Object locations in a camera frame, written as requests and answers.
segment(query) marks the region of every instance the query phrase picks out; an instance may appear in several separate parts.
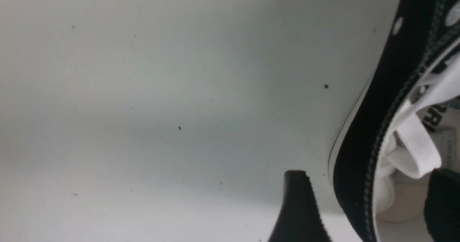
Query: white shoelace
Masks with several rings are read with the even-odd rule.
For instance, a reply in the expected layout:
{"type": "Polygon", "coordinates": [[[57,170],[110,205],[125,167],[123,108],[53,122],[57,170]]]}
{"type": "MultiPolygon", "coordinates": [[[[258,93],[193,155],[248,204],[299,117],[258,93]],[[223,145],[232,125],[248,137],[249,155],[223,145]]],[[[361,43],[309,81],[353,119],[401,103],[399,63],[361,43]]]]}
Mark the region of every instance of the white shoelace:
{"type": "Polygon", "coordinates": [[[394,184],[390,177],[394,170],[419,179],[441,167],[441,156],[416,113],[460,95],[460,56],[441,74],[428,74],[418,84],[430,85],[430,88],[416,103],[408,100],[402,105],[389,127],[392,134],[382,147],[374,185],[377,213],[388,209],[394,201],[394,184]],[[396,145],[395,132],[404,147],[396,145]]]}

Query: white rubber sole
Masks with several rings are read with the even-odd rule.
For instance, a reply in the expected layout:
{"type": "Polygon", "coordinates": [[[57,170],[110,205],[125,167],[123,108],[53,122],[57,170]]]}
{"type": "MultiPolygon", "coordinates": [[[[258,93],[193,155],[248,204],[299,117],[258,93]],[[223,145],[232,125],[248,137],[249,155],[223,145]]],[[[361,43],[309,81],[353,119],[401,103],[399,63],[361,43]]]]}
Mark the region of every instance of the white rubber sole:
{"type": "Polygon", "coordinates": [[[368,84],[362,91],[361,95],[359,96],[358,100],[356,101],[355,105],[353,106],[353,109],[350,111],[350,114],[348,114],[348,117],[346,118],[344,124],[342,125],[342,128],[340,129],[339,133],[337,134],[337,138],[334,141],[334,144],[332,145],[331,153],[329,154],[329,162],[328,162],[328,176],[329,176],[329,183],[332,186],[332,189],[334,189],[334,167],[335,167],[335,161],[337,161],[337,155],[339,154],[340,151],[340,146],[342,145],[342,142],[345,138],[345,135],[348,132],[348,128],[350,127],[351,123],[353,122],[353,119],[355,118],[356,113],[358,112],[359,107],[361,106],[361,103],[363,102],[364,97],[366,96],[366,93],[369,89],[369,85],[372,81],[373,76],[371,79],[368,81],[368,84]]]}

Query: white surface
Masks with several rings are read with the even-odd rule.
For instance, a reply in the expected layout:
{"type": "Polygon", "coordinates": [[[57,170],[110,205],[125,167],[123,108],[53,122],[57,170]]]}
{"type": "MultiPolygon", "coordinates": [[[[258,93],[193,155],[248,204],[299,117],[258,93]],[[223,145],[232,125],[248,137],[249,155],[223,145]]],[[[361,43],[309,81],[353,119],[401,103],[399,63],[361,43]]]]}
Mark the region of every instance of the white surface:
{"type": "Polygon", "coordinates": [[[265,241],[288,169],[358,241],[327,157],[397,2],[0,0],[0,241],[265,241]]]}

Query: white stitching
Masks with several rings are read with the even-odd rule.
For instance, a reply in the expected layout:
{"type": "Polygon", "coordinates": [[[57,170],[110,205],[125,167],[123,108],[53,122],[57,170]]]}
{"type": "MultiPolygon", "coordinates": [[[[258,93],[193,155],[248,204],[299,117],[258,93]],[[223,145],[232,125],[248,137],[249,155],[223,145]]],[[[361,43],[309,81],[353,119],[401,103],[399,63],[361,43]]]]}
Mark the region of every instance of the white stitching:
{"type": "MultiPolygon", "coordinates": [[[[434,11],[434,16],[433,16],[434,18],[433,18],[433,21],[432,21],[432,25],[430,26],[430,32],[428,34],[427,45],[425,46],[425,52],[424,52],[424,55],[423,55],[423,58],[422,58],[422,62],[418,66],[416,72],[423,71],[424,69],[426,69],[424,64],[428,60],[429,56],[432,53],[434,53],[438,48],[440,48],[443,45],[444,42],[447,42],[447,40],[452,38],[455,35],[456,32],[458,32],[458,28],[457,29],[452,29],[450,32],[448,32],[437,43],[437,45],[435,47],[433,47],[431,49],[431,46],[433,45],[433,42],[434,42],[435,37],[436,37],[436,32],[437,32],[438,27],[439,27],[439,22],[441,20],[442,10],[444,9],[445,1],[446,0],[436,0],[435,11],[434,11]]],[[[391,114],[394,111],[394,109],[396,108],[396,106],[399,104],[399,101],[401,100],[401,96],[403,96],[404,93],[406,93],[406,90],[409,88],[409,84],[413,82],[414,77],[417,76],[417,75],[418,74],[413,74],[404,83],[404,86],[402,87],[402,89],[399,92],[399,94],[396,96],[395,101],[391,104],[390,109],[387,111],[387,114],[385,115],[385,118],[384,118],[384,120],[383,120],[383,122],[381,124],[381,127],[378,129],[376,141],[373,144],[373,149],[372,149],[372,152],[371,152],[371,157],[369,159],[368,169],[367,169],[367,173],[366,173],[366,179],[365,179],[365,182],[364,182],[364,184],[365,184],[365,186],[364,186],[364,188],[365,188],[364,189],[364,215],[365,215],[366,229],[367,229],[370,241],[373,241],[373,236],[372,236],[372,232],[371,232],[371,225],[370,225],[370,219],[369,219],[369,216],[370,216],[369,211],[372,211],[373,209],[369,206],[369,201],[368,201],[370,191],[372,190],[371,185],[370,185],[371,184],[371,175],[370,175],[370,173],[373,170],[373,164],[374,164],[375,158],[378,156],[378,151],[379,151],[380,145],[381,145],[380,140],[385,135],[385,132],[386,132],[386,129],[387,129],[386,127],[389,124],[389,120],[391,119],[391,114]]]]}

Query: sneaker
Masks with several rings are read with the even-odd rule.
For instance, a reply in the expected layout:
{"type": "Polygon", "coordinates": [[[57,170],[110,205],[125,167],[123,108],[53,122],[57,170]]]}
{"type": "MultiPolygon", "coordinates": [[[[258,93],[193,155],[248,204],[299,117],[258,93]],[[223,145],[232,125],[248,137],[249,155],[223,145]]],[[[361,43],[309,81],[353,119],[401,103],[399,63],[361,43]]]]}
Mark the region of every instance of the sneaker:
{"type": "Polygon", "coordinates": [[[269,242],[331,242],[304,171],[284,173],[283,204],[269,242]]]}
{"type": "Polygon", "coordinates": [[[365,242],[460,241],[459,21],[460,0],[401,0],[334,143],[329,180],[365,242]]]}

